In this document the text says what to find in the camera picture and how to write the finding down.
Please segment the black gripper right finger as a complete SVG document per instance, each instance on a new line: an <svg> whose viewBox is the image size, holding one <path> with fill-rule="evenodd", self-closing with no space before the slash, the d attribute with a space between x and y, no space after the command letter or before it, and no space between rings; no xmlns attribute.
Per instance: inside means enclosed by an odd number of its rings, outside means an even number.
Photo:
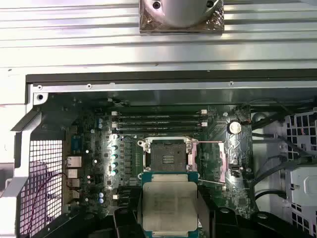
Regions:
<svg viewBox="0 0 317 238"><path fill-rule="evenodd" d="M203 185L198 186L197 213L206 237L239 237L235 211L227 207L217 206L209 189Z"/></svg>

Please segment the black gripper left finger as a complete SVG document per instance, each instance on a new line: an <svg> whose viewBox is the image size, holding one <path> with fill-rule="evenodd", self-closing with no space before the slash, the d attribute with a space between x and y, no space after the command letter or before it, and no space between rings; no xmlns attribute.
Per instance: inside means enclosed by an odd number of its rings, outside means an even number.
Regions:
<svg viewBox="0 0 317 238"><path fill-rule="evenodd" d="M143 238L142 189L140 186L122 186L117 194L117 208L113 212L117 238Z"/></svg>

